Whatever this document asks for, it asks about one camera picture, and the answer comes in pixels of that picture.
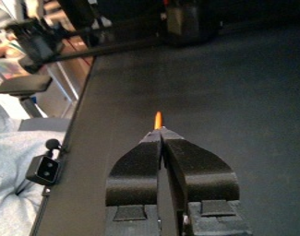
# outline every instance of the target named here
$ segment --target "orange tip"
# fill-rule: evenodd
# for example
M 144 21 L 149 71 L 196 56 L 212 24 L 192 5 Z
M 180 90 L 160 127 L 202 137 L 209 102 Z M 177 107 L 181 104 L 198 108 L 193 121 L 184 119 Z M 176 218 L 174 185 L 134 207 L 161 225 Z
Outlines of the orange tip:
M 157 112 L 154 117 L 154 129 L 161 129 L 162 127 L 164 127 L 164 116 L 161 112 Z

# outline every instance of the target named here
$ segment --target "gray fabric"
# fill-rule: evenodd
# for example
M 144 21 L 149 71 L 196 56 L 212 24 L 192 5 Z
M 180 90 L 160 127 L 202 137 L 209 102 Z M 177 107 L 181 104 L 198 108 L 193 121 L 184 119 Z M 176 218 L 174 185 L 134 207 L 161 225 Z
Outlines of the gray fabric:
M 8 117 L 4 108 L 0 106 L 0 133 L 16 131 L 20 122 L 20 120 L 14 120 Z
M 0 236 L 26 236 L 41 203 L 42 186 L 24 180 L 33 157 L 46 151 L 50 138 L 62 141 L 58 132 L 12 132 L 0 134 Z

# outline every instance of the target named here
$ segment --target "black table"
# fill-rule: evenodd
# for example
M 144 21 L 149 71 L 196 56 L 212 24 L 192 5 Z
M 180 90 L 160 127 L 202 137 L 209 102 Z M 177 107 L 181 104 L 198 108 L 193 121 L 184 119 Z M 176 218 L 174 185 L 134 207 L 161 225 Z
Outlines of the black table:
M 103 234 L 106 176 L 157 111 L 235 169 L 255 235 L 300 236 L 300 24 L 97 58 L 37 235 Z

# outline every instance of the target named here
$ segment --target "black device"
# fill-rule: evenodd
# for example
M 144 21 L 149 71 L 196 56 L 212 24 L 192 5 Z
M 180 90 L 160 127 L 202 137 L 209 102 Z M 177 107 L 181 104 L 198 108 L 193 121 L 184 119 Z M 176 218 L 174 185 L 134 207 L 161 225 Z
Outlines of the black device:
M 177 235 L 252 235 L 236 174 L 212 152 L 161 127 L 122 156 L 106 181 L 105 235 L 160 235 L 160 181 L 168 171 Z
M 49 148 L 46 154 L 31 160 L 26 179 L 41 185 L 53 185 L 59 171 L 59 162 L 53 159 L 54 149 L 59 149 L 59 142 L 50 139 L 46 142 L 46 147 Z

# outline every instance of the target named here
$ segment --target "chair armrest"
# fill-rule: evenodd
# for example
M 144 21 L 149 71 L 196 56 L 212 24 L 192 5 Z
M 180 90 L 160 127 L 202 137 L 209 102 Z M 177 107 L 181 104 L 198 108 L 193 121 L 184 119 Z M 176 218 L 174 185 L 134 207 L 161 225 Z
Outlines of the chair armrest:
M 11 96 L 27 97 L 37 92 L 43 92 L 49 88 L 53 79 L 49 76 L 15 77 L 4 80 L 0 84 L 0 93 Z

